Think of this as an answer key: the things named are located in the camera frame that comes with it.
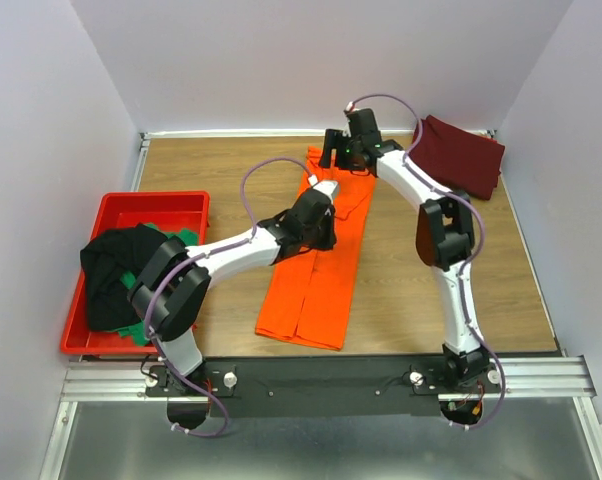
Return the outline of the red plastic bin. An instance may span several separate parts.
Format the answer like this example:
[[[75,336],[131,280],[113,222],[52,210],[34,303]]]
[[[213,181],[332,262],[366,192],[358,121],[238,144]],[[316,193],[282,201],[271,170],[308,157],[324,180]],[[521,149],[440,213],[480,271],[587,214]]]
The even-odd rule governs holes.
[[[205,241],[209,226],[210,195],[205,191],[115,192],[103,196],[92,229],[92,237],[113,228],[151,223],[163,232],[187,229]],[[85,276],[80,274],[70,304],[60,351],[66,355],[123,357],[154,354],[153,346],[137,346],[129,337],[94,332],[86,317]]]

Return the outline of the folded maroon t shirt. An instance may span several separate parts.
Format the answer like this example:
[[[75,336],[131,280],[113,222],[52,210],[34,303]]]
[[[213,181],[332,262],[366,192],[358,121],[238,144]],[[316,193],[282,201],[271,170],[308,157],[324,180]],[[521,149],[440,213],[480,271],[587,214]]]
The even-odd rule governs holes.
[[[490,200],[498,186],[505,146],[428,115],[416,127],[410,158],[438,183]]]

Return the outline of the black t shirt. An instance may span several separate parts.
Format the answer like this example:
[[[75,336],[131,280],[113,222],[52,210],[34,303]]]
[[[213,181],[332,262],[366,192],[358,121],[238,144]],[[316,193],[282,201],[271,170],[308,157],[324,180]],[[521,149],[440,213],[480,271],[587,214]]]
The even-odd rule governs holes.
[[[144,224],[109,229],[80,252],[85,277],[87,324],[96,332],[113,332],[140,322],[127,299],[124,276],[136,278],[167,240],[161,231]]]

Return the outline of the orange t shirt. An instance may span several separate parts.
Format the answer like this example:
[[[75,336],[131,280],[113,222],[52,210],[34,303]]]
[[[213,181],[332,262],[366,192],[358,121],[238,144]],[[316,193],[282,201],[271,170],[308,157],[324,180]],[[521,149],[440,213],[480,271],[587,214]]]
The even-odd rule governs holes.
[[[336,245],[284,260],[274,268],[255,333],[314,348],[343,347],[354,296],[365,224],[376,179],[319,167],[321,149],[310,146],[306,165],[321,180],[335,180]]]

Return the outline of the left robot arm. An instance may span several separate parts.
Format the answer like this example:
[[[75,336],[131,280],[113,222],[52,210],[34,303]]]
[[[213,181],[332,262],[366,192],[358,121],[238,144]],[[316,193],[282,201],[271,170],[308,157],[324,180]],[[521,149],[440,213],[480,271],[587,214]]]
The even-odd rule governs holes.
[[[143,317],[144,335],[184,391],[206,394],[192,381],[204,357],[193,325],[205,296],[219,282],[336,244],[335,200],[339,185],[323,180],[294,205],[242,234],[199,246],[169,239],[155,251],[128,299]]]

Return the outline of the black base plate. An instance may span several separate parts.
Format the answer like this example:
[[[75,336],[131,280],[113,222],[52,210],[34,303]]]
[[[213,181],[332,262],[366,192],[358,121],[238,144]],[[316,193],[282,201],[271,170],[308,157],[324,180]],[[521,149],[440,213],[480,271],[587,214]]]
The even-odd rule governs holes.
[[[233,419],[437,416],[447,398],[467,401],[499,391],[485,374],[451,388],[442,367],[441,354],[209,357],[192,381],[220,400],[213,416]],[[194,404],[197,392],[184,391],[165,367],[151,371],[159,381],[147,388],[148,396],[166,397],[180,408]]]

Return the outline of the green t shirt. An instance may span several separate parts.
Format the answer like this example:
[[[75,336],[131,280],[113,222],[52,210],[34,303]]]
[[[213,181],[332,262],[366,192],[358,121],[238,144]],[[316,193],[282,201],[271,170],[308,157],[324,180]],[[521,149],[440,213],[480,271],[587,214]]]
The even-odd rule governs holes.
[[[178,232],[168,232],[161,230],[154,223],[144,223],[144,226],[148,229],[153,229],[161,232],[167,238],[177,237],[182,240],[185,244],[199,244],[199,235],[192,230],[187,228],[182,228]],[[116,283],[116,286],[121,286],[124,288],[124,294],[133,286],[136,280],[136,276],[131,271],[124,271],[119,278],[119,281]],[[132,315],[132,323],[128,325],[118,327],[114,330],[111,330],[111,333],[116,333],[120,338],[129,338],[132,343],[137,347],[145,347],[150,344],[150,341],[146,339],[144,335],[144,327],[142,324],[142,319],[138,317],[138,315],[133,312]]]

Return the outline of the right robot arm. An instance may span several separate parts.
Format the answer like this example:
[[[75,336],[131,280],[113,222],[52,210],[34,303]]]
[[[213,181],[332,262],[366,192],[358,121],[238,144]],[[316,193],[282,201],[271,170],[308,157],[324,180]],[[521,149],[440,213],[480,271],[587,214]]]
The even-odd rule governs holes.
[[[477,210],[467,194],[443,186],[400,144],[383,139],[371,109],[350,104],[345,116],[345,130],[325,132],[320,166],[365,171],[414,207],[416,251],[431,268],[444,311],[442,373],[449,387],[468,386],[490,367],[471,286],[471,264],[483,247],[474,232]]]

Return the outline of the aluminium frame rail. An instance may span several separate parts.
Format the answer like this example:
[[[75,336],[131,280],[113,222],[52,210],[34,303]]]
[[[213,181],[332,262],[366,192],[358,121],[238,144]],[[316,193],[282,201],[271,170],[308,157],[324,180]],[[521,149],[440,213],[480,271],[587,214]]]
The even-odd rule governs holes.
[[[44,479],[602,479],[581,358],[507,355],[462,386],[437,355],[70,365]]]

